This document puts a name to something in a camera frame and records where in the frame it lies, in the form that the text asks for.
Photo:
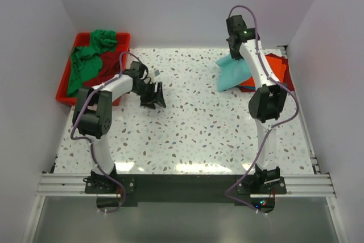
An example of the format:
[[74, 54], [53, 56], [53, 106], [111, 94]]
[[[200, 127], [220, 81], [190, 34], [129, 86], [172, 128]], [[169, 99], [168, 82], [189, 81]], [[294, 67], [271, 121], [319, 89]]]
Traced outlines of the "teal t shirt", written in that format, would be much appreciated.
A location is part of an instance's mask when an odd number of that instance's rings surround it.
[[219, 92], [234, 88], [251, 77], [249, 66], [245, 59], [234, 60], [230, 55], [216, 61], [221, 73], [218, 79]]

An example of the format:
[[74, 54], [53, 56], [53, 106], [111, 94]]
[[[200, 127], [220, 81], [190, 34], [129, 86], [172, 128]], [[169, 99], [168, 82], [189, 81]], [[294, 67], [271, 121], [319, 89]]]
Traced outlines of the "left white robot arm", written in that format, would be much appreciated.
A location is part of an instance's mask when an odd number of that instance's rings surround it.
[[129, 69], [115, 74], [106, 82], [78, 90], [71, 139], [84, 139], [89, 144], [92, 174], [101, 175], [97, 185], [105, 193], [114, 192], [118, 186], [118, 179], [113, 176], [115, 163], [107, 136], [112, 123], [113, 102], [124, 94], [135, 93], [140, 98], [141, 107], [166, 107], [162, 82], [156, 82], [147, 72], [148, 68], [143, 63], [134, 61]]

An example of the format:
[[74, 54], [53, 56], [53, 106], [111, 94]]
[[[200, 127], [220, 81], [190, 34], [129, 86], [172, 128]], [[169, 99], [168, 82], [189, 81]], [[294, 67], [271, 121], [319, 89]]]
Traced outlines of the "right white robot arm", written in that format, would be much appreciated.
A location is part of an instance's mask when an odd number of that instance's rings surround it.
[[243, 185], [259, 193], [267, 193], [280, 179], [278, 167], [276, 130], [272, 127], [283, 110], [287, 91], [278, 85], [266, 57], [261, 54], [261, 42], [255, 28], [248, 28], [242, 16], [230, 16], [226, 20], [229, 37], [227, 42], [234, 60], [243, 58], [254, 80], [255, 92], [248, 109], [258, 132], [258, 159], [254, 175]]

